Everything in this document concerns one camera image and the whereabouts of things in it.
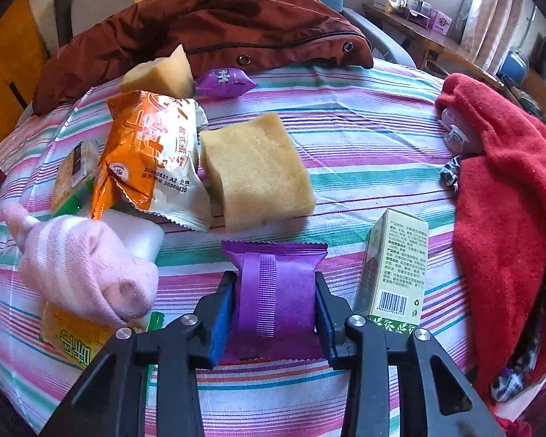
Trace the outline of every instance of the barcode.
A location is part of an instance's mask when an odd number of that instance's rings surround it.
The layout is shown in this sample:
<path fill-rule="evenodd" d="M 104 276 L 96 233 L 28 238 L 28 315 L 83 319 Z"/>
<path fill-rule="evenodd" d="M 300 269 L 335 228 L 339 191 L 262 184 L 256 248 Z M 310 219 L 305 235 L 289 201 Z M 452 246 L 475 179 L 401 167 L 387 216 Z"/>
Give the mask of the barcode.
<path fill-rule="evenodd" d="M 389 312 L 394 315 L 406 314 L 406 300 L 408 298 L 403 295 L 394 294 L 393 292 L 380 291 L 380 302 L 377 306 L 379 311 Z"/>
<path fill-rule="evenodd" d="M 76 174 L 81 169 L 81 143 L 82 141 L 73 150 L 73 170 L 71 171 L 71 175 Z"/>

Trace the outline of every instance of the purple snack package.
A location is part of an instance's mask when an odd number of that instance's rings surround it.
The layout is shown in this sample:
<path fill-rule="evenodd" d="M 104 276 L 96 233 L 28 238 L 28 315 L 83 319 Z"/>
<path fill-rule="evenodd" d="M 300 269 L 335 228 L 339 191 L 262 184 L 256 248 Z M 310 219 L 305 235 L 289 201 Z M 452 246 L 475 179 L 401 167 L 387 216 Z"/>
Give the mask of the purple snack package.
<path fill-rule="evenodd" d="M 316 266 L 328 245 L 223 241 L 222 249 L 239 270 L 223 361 L 322 358 Z"/>
<path fill-rule="evenodd" d="M 208 98 L 239 97 L 256 86 L 241 69 L 217 68 L 196 81 L 196 92 Z"/>

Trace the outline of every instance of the striped bed sheet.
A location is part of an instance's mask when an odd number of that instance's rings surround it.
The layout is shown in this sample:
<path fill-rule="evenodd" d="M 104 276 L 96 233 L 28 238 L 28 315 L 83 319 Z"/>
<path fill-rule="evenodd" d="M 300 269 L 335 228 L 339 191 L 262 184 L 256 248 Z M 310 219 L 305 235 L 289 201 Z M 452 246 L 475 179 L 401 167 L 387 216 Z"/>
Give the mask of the striped bed sheet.
<path fill-rule="evenodd" d="M 328 243 L 320 264 L 330 290 L 351 303 L 368 229 L 387 207 L 429 223 L 427 290 L 422 326 L 462 368 L 471 364 L 466 288 L 451 248 L 452 193 L 439 182 L 451 158 L 437 123 L 441 81 L 421 71 L 376 60 L 371 69 L 300 65 L 253 76 L 258 87 L 239 99 L 199 99 L 210 128 L 280 114 L 309 170 L 317 198 L 310 217 L 240 233 L 226 233 L 214 206 L 207 233 L 161 222 L 161 274 L 154 310 L 168 320 L 191 312 L 232 268 L 222 239 Z M 0 145 L 7 173 L 0 205 L 17 200 L 41 220 L 50 216 L 57 168 L 82 139 L 102 150 L 111 116 L 105 99 L 118 81 L 92 89 L 74 106 L 33 117 Z M 0 388 L 39 431 L 80 375 L 80 369 L 39 340 L 43 300 L 17 273 L 20 252 L 0 212 Z M 257 361 L 198 372 L 205 433 L 209 436 L 339 435 L 348 373 L 324 360 Z M 155 435 L 155 389 L 150 381 L 146 433 Z M 396 372 L 391 370 L 390 435 L 399 435 Z"/>

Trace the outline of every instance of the red cloth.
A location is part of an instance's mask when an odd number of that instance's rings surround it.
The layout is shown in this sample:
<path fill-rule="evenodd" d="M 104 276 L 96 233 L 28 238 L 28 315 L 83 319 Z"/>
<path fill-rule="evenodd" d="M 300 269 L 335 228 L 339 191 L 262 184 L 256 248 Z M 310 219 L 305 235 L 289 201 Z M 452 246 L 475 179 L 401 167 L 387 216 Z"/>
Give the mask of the red cloth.
<path fill-rule="evenodd" d="M 448 76 L 435 101 L 481 136 L 484 154 L 461 161 L 453 246 L 469 291 L 477 354 L 475 389 L 489 388 L 506 365 L 546 268 L 546 126 L 489 87 Z M 546 373 L 546 318 L 531 375 Z"/>
<path fill-rule="evenodd" d="M 504 430 L 505 437 L 531 437 L 531 427 L 527 422 L 512 422 L 501 417 L 496 417 L 495 420 Z"/>

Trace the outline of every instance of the wooden desk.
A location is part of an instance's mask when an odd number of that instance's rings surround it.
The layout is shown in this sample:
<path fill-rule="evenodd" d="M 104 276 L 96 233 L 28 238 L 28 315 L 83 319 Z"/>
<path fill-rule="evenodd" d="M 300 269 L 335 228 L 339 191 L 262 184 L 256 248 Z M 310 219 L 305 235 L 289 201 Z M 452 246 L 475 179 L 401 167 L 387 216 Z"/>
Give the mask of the wooden desk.
<path fill-rule="evenodd" d="M 445 56 L 463 65 L 469 71 L 473 72 L 476 78 L 479 78 L 486 84 L 492 86 L 496 90 L 501 90 L 504 84 L 496 79 L 493 75 L 488 74 L 481 67 L 476 66 L 471 60 L 469 52 L 465 51 L 454 40 L 433 31 L 432 29 L 423 28 L 418 24 L 412 23 L 405 18 L 394 14 L 382 11 L 367 4 L 362 5 L 364 15 L 374 24 L 376 22 L 384 22 L 394 26 L 398 31 L 410 37 L 413 41 L 409 54 L 415 61 L 417 67 L 424 70 L 428 60 L 429 51 L 433 51 L 437 55 Z"/>

